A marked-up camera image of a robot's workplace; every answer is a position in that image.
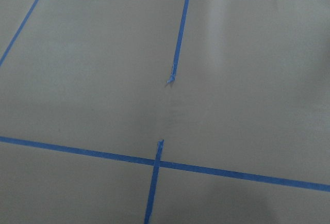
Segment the brown paper table cover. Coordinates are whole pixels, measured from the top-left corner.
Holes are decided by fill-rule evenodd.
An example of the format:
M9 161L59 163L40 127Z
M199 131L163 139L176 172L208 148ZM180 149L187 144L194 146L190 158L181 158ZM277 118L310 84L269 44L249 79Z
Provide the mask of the brown paper table cover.
M1 0L1 223L329 223L329 0Z

